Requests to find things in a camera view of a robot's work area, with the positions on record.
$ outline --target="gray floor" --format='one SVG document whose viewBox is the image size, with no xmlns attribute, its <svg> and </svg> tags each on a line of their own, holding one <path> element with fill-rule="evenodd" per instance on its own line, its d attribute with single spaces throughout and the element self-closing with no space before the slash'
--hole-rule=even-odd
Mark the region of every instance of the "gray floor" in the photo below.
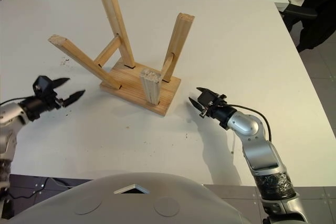
<svg viewBox="0 0 336 224">
<path fill-rule="evenodd" d="M 301 29 L 300 22 L 290 33 L 296 45 Z M 336 135 L 336 33 L 313 50 L 301 52 L 300 57 Z"/>
</svg>

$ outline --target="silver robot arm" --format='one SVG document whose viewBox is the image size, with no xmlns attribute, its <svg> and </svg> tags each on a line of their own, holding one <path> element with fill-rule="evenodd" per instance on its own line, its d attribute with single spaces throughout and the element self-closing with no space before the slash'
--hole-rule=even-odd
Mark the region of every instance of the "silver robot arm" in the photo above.
<svg viewBox="0 0 336 224">
<path fill-rule="evenodd" d="M 268 223 L 308 222 L 285 165 L 272 142 L 265 138 L 262 121 L 234 109 L 236 105 L 227 104 L 225 95 L 205 88 L 197 89 L 202 92 L 198 102 L 191 98 L 190 101 L 201 111 L 200 116 L 218 119 L 221 127 L 233 130 L 242 141 L 245 160 L 261 194 L 264 211 L 269 216 Z"/>
<path fill-rule="evenodd" d="M 72 94 L 63 100 L 57 98 L 55 88 L 67 82 L 69 78 L 50 80 L 46 76 L 39 76 L 33 84 L 34 96 L 25 98 L 20 103 L 10 103 L 0 106 L 0 201 L 9 188 L 11 162 L 16 148 L 16 136 L 21 128 L 40 117 L 45 111 L 67 107 L 76 102 L 84 90 Z"/>
</svg>

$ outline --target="black chair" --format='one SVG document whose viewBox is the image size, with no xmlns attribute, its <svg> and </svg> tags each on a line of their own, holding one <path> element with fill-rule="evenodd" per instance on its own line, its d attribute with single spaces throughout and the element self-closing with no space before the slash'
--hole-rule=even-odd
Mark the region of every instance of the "black chair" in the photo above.
<svg viewBox="0 0 336 224">
<path fill-rule="evenodd" d="M 288 31 L 302 21 L 299 52 L 322 44 L 336 31 L 336 0 L 304 0 L 302 7 L 289 5 L 281 13 Z"/>
</svg>

